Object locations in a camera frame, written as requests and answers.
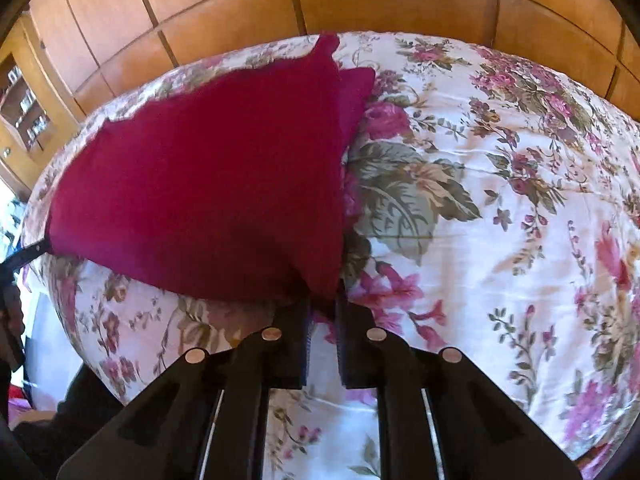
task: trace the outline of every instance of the floral bedsheet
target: floral bedsheet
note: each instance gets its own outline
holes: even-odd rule
[[[25,241],[106,118],[315,40],[201,60],[94,112],[34,188]],[[638,125],[561,73],[460,41],[347,33],[335,59],[377,72],[344,172],[351,301],[412,346],[462,349],[592,478],[640,410]],[[34,270],[122,402],[188,348],[237,345],[274,308],[178,296],[77,258]],[[333,328],[317,321],[308,387],[272,395],[264,477],[379,476],[376,399],[340,386]]]

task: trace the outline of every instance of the person's hand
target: person's hand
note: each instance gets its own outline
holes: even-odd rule
[[[16,337],[24,333],[24,323],[22,318],[22,302],[20,301],[20,289],[16,285],[5,287],[2,291],[4,296],[4,304],[6,312],[0,311],[0,320],[4,320],[4,316],[9,315],[9,331]]]

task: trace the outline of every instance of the magenta fabric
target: magenta fabric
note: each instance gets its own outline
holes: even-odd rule
[[[305,57],[107,121],[56,190],[54,253],[197,298],[331,297],[340,158],[373,83],[371,69],[338,71],[337,45],[323,36]]]

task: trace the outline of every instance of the silver screw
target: silver screw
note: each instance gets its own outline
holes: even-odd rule
[[[207,356],[207,353],[202,348],[192,348],[189,350],[184,356],[184,360],[187,361],[190,365],[196,365],[204,361],[204,358]]]
[[[367,339],[369,341],[384,341],[386,339],[386,331],[383,328],[375,327],[367,330]]]
[[[449,348],[445,348],[442,351],[442,358],[447,362],[447,363],[459,363],[460,361],[462,361],[462,352],[460,352],[460,350],[458,350],[457,348],[453,348],[453,347],[449,347]]]
[[[282,337],[282,330],[274,326],[265,328],[262,331],[262,339],[264,339],[265,341],[277,341],[281,337]]]

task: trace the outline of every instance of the person's leg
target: person's leg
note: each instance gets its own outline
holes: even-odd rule
[[[47,479],[122,409],[91,368],[83,365],[52,420],[23,422],[14,437]]]

